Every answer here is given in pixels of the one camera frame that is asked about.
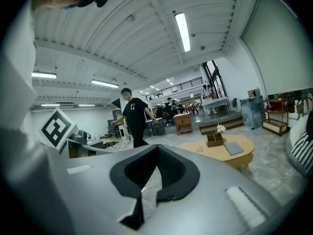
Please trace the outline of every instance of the wooden cabinet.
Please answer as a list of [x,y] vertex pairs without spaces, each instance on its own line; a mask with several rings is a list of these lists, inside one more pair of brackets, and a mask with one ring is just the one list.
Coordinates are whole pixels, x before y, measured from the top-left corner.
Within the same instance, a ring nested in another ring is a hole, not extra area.
[[178,114],[174,116],[177,134],[184,132],[192,132],[190,114]]

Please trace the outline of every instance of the flower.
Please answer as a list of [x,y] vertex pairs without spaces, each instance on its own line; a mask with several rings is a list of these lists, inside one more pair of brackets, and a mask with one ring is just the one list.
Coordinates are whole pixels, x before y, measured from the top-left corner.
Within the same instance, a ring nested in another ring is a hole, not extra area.
[[218,124],[217,125],[217,130],[215,133],[224,133],[224,131],[226,130],[225,126]]

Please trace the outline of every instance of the ceiling beam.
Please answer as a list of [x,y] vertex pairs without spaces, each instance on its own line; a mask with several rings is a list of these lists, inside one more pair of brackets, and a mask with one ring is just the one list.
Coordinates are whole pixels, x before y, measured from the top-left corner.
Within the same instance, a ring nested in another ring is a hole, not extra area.
[[[38,97],[35,100],[36,103],[55,103],[55,102],[71,102],[71,103],[93,103],[95,104],[97,101],[99,101],[98,98],[80,98],[80,97],[49,97],[49,96],[44,96],[44,97]],[[101,99],[98,104],[101,103],[108,103],[110,100],[105,100]]]
[[153,80],[148,81],[147,83],[145,83],[145,85],[156,84],[162,80],[165,80],[168,77],[172,77],[180,72],[183,72],[187,68],[193,67],[194,65],[202,64],[204,62],[208,62],[213,59],[218,59],[222,57],[225,57],[225,54],[221,50],[202,54],[200,56],[189,59],[187,62],[185,62],[183,66],[171,67],[171,72],[167,73],[160,72],[161,76],[157,78],[154,77]]
[[101,87],[91,86],[91,85],[77,85],[77,84],[67,84],[67,83],[57,83],[57,82],[49,82],[49,81],[35,81],[33,80],[33,87],[50,87],[50,88],[63,88],[63,89],[74,89],[74,90],[85,90],[85,91],[94,91],[94,92],[103,92],[109,94],[118,94],[120,95],[121,92],[114,90],[110,91],[111,89],[105,89]]
[[134,76],[135,78],[137,78],[139,80],[147,81],[147,79],[145,77],[143,77],[139,74],[136,74],[135,72],[127,70],[127,69],[125,69],[119,65],[116,65],[116,64],[114,64],[108,60],[105,60],[101,57],[97,57],[95,55],[84,52],[82,50],[78,50],[78,49],[74,49],[74,48],[67,47],[64,45],[60,45],[60,44],[56,44],[56,43],[52,43],[52,42],[47,42],[47,41],[43,41],[43,40],[38,40],[38,39],[35,41],[35,43],[36,43],[36,46],[38,48],[48,49],[50,51],[72,55],[72,56],[84,59],[85,61],[90,61],[90,62],[94,62],[94,63],[100,64],[100,65],[103,65],[112,71],[119,71],[123,74],[127,74],[129,76]]
[[224,53],[227,54],[233,40],[240,38],[244,33],[257,2],[258,0],[236,0],[231,24],[223,46]]
[[178,58],[179,58],[179,62],[181,65],[183,65],[183,60],[182,60],[182,56],[181,56],[181,49],[179,48],[178,44],[177,44],[177,41],[176,41],[176,37],[175,37],[175,32],[174,30],[172,29],[171,27],[171,24],[166,16],[166,13],[162,7],[162,5],[159,3],[158,0],[149,0],[150,3],[152,4],[152,6],[154,7],[154,9],[156,10],[156,12],[158,13],[158,15],[160,16],[161,18],[161,21],[163,22],[164,24],[164,27],[165,29],[167,30],[169,36],[170,36],[170,39],[171,39],[171,42],[173,43],[174,45],[174,48],[177,52],[177,55],[178,55]]

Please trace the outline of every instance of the box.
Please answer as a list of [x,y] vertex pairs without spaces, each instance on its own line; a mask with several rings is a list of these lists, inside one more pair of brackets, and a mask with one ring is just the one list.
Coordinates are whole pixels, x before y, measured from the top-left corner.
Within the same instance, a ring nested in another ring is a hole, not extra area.
[[207,145],[207,147],[224,145],[224,141],[223,141],[223,137],[222,137],[221,133],[206,134],[206,145]]
[[260,96],[260,90],[259,89],[254,89],[252,91],[248,91],[249,98],[255,97],[255,96]]

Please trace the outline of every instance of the gray cloth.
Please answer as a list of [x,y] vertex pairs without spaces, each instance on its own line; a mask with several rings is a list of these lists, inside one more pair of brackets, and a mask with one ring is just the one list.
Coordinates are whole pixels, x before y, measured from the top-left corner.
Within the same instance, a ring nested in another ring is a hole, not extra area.
[[236,106],[237,106],[237,98],[234,98],[233,99],[233,107],[236,108]]

